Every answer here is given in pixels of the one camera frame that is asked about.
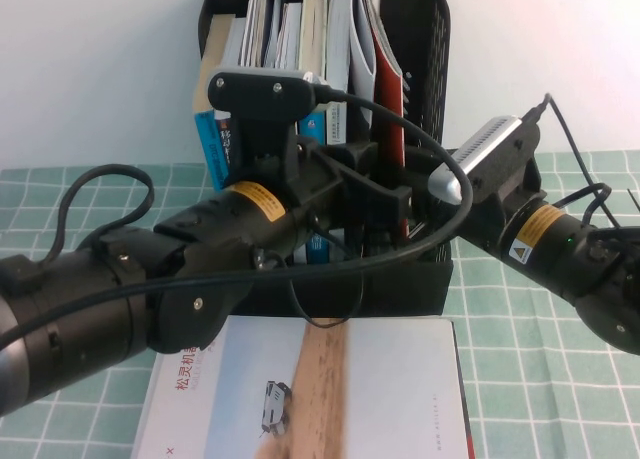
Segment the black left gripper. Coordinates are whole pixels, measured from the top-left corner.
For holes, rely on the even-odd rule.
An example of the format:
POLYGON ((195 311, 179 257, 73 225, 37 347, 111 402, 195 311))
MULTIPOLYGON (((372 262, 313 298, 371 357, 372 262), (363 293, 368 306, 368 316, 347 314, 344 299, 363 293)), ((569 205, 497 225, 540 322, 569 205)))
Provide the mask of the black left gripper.
POLYGON ((284 250, 294 252, 324 230, 363 227, 396 230, 411 211, 411 189, 380 184, 370 173, 378 160, 376 142, 322 146, 295 133, 284 142, 284 250))

